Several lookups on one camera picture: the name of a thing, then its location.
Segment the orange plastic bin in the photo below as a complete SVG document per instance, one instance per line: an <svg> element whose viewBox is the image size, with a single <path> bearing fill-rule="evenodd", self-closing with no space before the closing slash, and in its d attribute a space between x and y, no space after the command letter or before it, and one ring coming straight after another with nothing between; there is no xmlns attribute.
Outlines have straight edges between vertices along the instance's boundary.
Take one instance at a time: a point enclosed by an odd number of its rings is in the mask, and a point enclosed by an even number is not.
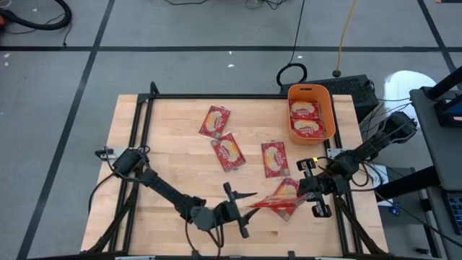
<svg viewBox="0 0 462 260"><path fill-rule="evenodd" d="M321 110L321 118L324 124L326 136L324 138L307 138L299 136L290 123L289 100L294 101L318 101ZM298 145L317 145L330 139L335 134L334 112L332 111L331 95L329 91L319 84L295 84L289 88L287 94L287 118L289 119L289 139Z"/></svg>

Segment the wooden table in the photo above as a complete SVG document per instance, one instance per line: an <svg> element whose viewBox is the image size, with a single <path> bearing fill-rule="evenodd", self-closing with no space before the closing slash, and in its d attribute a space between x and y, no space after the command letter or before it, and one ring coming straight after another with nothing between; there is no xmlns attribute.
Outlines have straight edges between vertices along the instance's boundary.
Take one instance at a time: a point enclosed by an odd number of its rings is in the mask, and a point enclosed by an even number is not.
<svg viewBox="0 0 462 260"><path fill-rule="evenodd" d="M334 102L344 148L353 149L362 140L352 98L349 95L335 95ZM233 133L242 150L247 160L244 168L225 173L210 140L198 134L212 104L232 111L225 131ZM119 96L108 138L109 147L124 148L128 144L135 106L136 95ZM143 113L137 143L141 138ZM152 168L180 192L206 199L208 207L227 199L222 188L227 181L239 192L258 192L256 196L238 201L242 213L249 211L246 206L274 192L280 181L265 179L261 154L261 144L264 142L284 142L290 172L295 180L303 177L295 165L297 160L325 155L322 144L305 147L290 142L286 100L155 100L151 120L147 144L151 147L149 158ZM98 181L109 174L107 165L103 163ZM358 173L354 177L361 183L365 176ZM82 250L95 244L113 219L119 187L120 180L112 178L95 194ZM150 188L140 187L129 253L191 255L184 220L170 202ZM353 198L357 219L370 237L387 251L374 193L357 192ZM333 216L326 219L313 216L313 203L300 206L289 222L270 209L262 209L250 220L247 226L250 237L247 239L241 238L237 223L226 224L222 255L287 256L288 251L295 251L297 256L341 256L333 201L330 195L325 200L333 211ZM351 228L346 219L345 223L349 250L354 252ZM125 223L120 228L117 248L121 248L124 230ZM205 232L197 230L194 225L189 225L188 230L201 254L217 253L217 247Z"/></svg>

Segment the yellow cable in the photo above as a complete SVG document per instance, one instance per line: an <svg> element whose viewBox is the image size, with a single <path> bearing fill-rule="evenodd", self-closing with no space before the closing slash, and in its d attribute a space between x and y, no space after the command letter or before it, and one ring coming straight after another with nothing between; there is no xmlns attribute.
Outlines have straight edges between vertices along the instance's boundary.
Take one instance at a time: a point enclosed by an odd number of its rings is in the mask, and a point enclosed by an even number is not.
<svg viewBox="0 0 462 260"><path fill-rule="evenodd" d="M345 33L347 32L349 21L352 19L354 7L356 6L356 2L357 0L353 0L353 5L352 5L352 8L349 10L349 15L348 15L348 19L346 20L344 31L341 34L340 46L339 46L339 57L337 58L337 70L339 70L339 67L340 67L341 47L344 44Z"/></svg>

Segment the gray floor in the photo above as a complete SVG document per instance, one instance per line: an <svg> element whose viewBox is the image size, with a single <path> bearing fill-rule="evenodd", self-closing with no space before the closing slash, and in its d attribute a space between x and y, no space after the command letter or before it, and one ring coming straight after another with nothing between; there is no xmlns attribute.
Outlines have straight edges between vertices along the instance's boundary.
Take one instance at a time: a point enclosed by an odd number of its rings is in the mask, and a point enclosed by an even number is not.
<svg viewBox="0 0 462 260"><path fill-rule="evenodd" d="M245 0L211 0L198 6L170 6L158 0L67 2L74 12L67 51L46 48L61 46L64 29L0 35L2 259L18 257L44 183L53 185L46 204L39 205L44 208L38 207L39 212L43 209L43 215L35 237L30 246L26 243L22 253L41 257L79 252L87 222L88 196L100 169L100 162L92 153L108 137L118 95L146 92L152 80L163 93L278 92L276 73L289 61L290 51L258 51L260 48L252 46L286 46L289 50L302 4L300 0L291 0L273 11L267 6L248 10ZM112 3L98 45L95 39ZM336 46L351 3L352 0L306 1L298 46L332 47L296 52L295 61L307 66L308 79L331 77ZM462 4L436 4L433 0L424 3L444 44L461 47ZM39 22L62 13L50 0L13 0L9 8L18 16ZM385 77L399 70L421 72L435 81L445 77L450 64L443 58L441 46L423 14L417 0L358 0L345 46L377 48L346 48L342 75L366 74L375 81L379 97L383 95ZM10 25L7 30L26 29ZM25 50L21 46L31 47ZM227 47L213 51L119 48L127 46ZM243 46L248 46L249 51L239 51ZM462 65L462 53L450 53L450 57L456 66ZM283 81L295 82L299 78L297 71L288 71ZM77 104L75 120L68 121L72 128L67 138L61 134L80 90L84 90L83 96ZM58 160L60 138L65 146L61 147L64 150ZM50 180L53 156L59 164L56 177ZM416 169L431 163L422 135L414 137L406 149L390 147L379 159L392 166ZM406 228L385 229L392 252L406 255L409 247L421 243L421 236L412 238L416 240L414 245L394 239L407 232Z"/></svg>

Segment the black keyboard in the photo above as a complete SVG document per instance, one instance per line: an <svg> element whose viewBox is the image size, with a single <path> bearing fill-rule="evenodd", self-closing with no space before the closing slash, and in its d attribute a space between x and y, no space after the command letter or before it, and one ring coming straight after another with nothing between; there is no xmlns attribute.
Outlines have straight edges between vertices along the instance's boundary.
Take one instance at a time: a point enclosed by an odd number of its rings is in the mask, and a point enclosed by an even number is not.
<svg viewBox="0 0 462 260"><path fill-rule="evenodd" d="M460 235L462 234L462 192L445 192L444 195L454 231Z"/></svg>

